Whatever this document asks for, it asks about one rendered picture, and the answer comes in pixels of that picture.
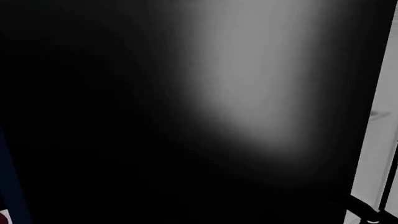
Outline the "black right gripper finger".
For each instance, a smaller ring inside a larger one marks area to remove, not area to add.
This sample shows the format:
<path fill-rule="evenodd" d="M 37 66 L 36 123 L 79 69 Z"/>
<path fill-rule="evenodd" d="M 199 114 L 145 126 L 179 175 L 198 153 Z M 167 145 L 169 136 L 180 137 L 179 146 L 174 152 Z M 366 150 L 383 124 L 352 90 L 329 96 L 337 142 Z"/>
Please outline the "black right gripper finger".
<path fill-rule="evenodd" d="M 359 224 L 398 224 L 398 218 L 387 212 L 377 212 L 368 204 L 353 195 L 346 199 L 346 208 L 360 218 Z"/>

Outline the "black glossy fridge door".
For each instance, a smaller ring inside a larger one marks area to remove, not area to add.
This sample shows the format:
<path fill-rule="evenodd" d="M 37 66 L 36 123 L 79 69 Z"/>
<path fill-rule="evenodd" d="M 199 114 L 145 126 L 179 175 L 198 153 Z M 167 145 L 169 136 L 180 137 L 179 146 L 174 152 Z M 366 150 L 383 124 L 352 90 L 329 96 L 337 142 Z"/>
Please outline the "black glossy fridge door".
<path fill-rule="evenodd" d="M 343 224 L 397 0 L 0 0 L 33 224 Z"/>

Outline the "thin black vertical pole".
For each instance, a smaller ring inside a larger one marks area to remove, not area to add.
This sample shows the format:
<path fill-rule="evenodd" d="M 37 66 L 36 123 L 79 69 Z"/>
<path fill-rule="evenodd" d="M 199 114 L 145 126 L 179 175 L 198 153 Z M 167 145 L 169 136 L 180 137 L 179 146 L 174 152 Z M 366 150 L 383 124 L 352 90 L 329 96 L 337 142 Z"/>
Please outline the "thin black vertical pole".
<path fill-rule="evenodd" d="M 382 192 L 382 197 L 379 205 L 379 210 L 385 212 L 386 204 L 388 201 L 389 194 L 394 182 L 396 170 L 398 169 L 398 147 L 394 151 L 394 155 L 391 161 L 391 166 L 387 175 L 386 184 Z"/>

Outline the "dark blue vertical panel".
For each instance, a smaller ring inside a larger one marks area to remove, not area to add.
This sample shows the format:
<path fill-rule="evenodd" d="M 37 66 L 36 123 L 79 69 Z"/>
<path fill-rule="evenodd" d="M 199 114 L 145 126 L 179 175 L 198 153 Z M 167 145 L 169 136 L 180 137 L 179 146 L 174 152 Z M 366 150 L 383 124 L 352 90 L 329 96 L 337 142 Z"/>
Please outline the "dark blue vertical panel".
<path fill-rule="evenodd" d="M 12 224 L 33 224 L 21 185 L 12 163 L 3 131 L 0 129 L 0 194 Z"/>

